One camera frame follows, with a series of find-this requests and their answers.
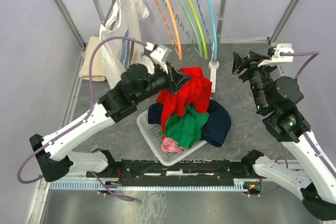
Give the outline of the red t shirt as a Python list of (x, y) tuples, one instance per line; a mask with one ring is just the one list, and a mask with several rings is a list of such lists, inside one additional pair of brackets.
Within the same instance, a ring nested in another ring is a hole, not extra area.
[(185, 107), (192, 105), (198, 113), (206, 113), (211, 99), (212, 82), (204, 77), (201, 67), (181, 68), (180, 72), (191, 79), (176, 94), (166, 89), (160, 91), (156, 102), (163, 105), (161, 115), (162, 134), (165, 134), (166, 122), (172, 114), (183, 116)]

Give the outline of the orange hanger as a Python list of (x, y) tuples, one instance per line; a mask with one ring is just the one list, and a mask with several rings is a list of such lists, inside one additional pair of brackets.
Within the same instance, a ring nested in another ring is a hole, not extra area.
[(153, 0), (179, 60), (183, 59), (180, 35), (170, 0)]

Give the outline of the teal blue hanger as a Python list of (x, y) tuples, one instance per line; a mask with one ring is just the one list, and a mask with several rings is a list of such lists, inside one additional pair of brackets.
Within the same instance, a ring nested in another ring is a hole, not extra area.
[(216, 33), (217, 30), (216, 30), (215, 14), (214, 14), (214, 9), (213, 9), (211, 0), (205, 0), (205, 1), (206, 1), (209, 16), (210, 16), (209, 25), (207, 24), (200, 0), (196, 0), (196, 4), (198, 7), (198, 12), (200, 14), (203, 26), (205, 28), (205, 34), (207, 36), (207, 40), (211, 44), (212, 60), (216, 60), (217, 54), (218, 54), (218, 42), (217, 42), (217, 33)]

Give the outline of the mint green hanger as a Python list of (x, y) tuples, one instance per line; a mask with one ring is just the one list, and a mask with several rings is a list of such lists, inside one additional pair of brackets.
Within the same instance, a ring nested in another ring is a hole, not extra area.
[[(187, 9), (191, 12), (191, 8), (190, 8), (190, 6), (189, 6), (189, 4), (188, 4), (188, 1), (187, 0), (182, 0), (185, 4), (186, 4), (186, 6), (187, 6)], [(173, 5), (171, 4), (171, 6), (172, 6), (172, 10), (173, 10), (173, 13), (174, 13), (174, 15), (178, 15), (178, 12), (176, 11), (176, 9), (175, 8), (173, 8)], [(191, 28), (191, 26), (190, 26), (190, 24), (189, 24), (189, 21), (188, 21), (188, 19), (187, 19), (187, 17), (186, 17), (186, 15), (184, 14), (184, 16), (180, 16), (180, 15), (178, 15), (178, 17), (179, 17), (179, 20), (180, 20), (180, 23), (183, 23), (184, 24), (184, 26), (185, 26), (185, 28), (186, 28), (186, 30), (188, 30), (190, 33), (191, 33), (191, 39), (195, 39), (195, 37), (194, 37), (194, 33), (193, 33), (193, 30), (192, 30), (192, 28)], [(179, 32), (179, 34), (180, 34), (180, 32), (183, 32), (183, 29), (180, 27), (180, 25), (177, 23), (177, 27), (178, 27), (178, 32)]]

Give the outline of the green t shirt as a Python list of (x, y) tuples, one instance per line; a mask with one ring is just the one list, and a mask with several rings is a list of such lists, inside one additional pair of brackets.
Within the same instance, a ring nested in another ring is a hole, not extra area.
[(175, 141), (183, 148), (191, 148), (201, 139), (203, 126), (209, 119), (209, 113), (198, 113), (196, 108), (189, 105), (184, 108), (185, 114), (178, 116), (173, 113), (165, 123), (164, 135)]

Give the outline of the navy blue t shirt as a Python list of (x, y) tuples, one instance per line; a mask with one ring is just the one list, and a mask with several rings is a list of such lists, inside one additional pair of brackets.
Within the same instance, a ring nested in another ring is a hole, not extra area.
[[(148, 109), (148, 123), (161, 125), (163, 105), (154, 103)], [(206, 141), (214, 147), (222, 147), (228, 132), (231, 129), (232, 121), (227, 110), (215, 100), (210, 100), (207, 109), (208, 120), (201, 130), (201, 140)]]

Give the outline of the pink t shirt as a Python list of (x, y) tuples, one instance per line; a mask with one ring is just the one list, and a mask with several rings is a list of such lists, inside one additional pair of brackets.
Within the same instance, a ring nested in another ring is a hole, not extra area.
[(161, 144), (161, 150), (165, 153), (183, 154), (189, 149), (186, 147), (179, 146), (176, 140), (173, 140), (172, 138), (169, 137), (165, 137)]

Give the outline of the white t shirt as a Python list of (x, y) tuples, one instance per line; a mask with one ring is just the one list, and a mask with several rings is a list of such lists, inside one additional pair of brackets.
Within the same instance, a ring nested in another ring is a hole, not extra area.
[[(100, 26), (101, 41), (114, 36), (129, 37), (141, 41), (140, 21), (148, 18), (150, 12), (143, 0), (116, 0), (110, 18)], [(116, 39), (101, 46), (101, 60), (110, 88), (120, 81), (121, 74), (135, 63), (143, 64), (149, 73), (154, 65), (149, 57), (143, 55), (143, 47), (125, 39)]]

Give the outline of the yellow green hanger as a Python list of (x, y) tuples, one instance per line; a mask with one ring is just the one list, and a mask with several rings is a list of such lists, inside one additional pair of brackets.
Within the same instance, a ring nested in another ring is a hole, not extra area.
[(199, 21), (199, 18), (196, 13), (196, 9), (194, 7), (192, 0), (187, 0), (191, 8), (191, 12), (187, 9), (186, 4), (182, 0), (178, 0), (178, 1), (189, 21), (189, 24), (193, 30), (195, 39), (191, 39), (191, 33), (188, 30), (186, 30), (183, 23), (180, 23), (180, 20), (177, 14), (175, 15), (175, 20), (180, 25), (180, 27), (183, 29), (183, 32), (187, 36), (189, 41), (194, 45), (194, 49), (196, 50), (198, 55), (201, 58), (207, 59), (208, 52), (207, 52), (207, 47), (206, 47), (206, 41), (205, 41), (204, 34), (203, 34), (203, 29), (202, 29), (201, 23)]

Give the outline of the grey hanger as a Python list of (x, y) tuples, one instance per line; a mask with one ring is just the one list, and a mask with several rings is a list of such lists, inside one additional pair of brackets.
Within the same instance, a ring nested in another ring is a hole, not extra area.
[(107, 23), (107, 21), (108, 21), (110, 15), (111, 15), (111, 13), (112, 13), (112, 10), (113, 10), (113, 7), (114, 7), (114, 4), (115, 4), (115, 3), (116, 3), (116, 0), (111, 0), (110, 7), (109, 7), (108, 12), (107, 12), (107, 14), (106, 14), (106, 16), (105, 16), (105, 19), (104, 19), (104, 21), (103, 21), (103, 23), (102, 23), (104, 26), (106, 25), (106, 23)]

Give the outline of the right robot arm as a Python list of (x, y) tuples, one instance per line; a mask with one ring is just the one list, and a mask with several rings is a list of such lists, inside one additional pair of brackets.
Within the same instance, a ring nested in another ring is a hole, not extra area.
[(256, 112), (264, 117), (266, 130), (297, 159), (306, 172), (300, 176), (287, 167), (271, 161), (263, 153), (252, 150), (243, 159), (241, 172), (246, 177), (266, 177), (299, 198), (317, 219), (335, 220), (335, 166), (322, 150), (310, 124), (298, 110), (304, 98), (297, 78), (281, 76), (273, 80), (277, 68), (271, 59), (276, 55), (292, 56), (269, 49), (267, 56), (249, 51), (247, 56), (233, 53), (232, 73), (250, 83)]

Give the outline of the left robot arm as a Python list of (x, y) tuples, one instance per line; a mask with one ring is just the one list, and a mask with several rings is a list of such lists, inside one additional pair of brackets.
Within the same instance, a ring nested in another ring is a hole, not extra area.
[(137, 105), (161, 90), (176, 94), (191, 77), (171, 65), (160, 66), (154, 74), (142, 64), (131, 65), (117, 85), (103, 95), (88, 112), (55, 133), (33, 135), (29, 141), (43, 178), (54, 182), (69, 173), (94, 172), (105, 177), (116, 171), (116, 162), (109, 151), (75, 152), (74, 148), (99, 131), (110, 127), (137, 110)]

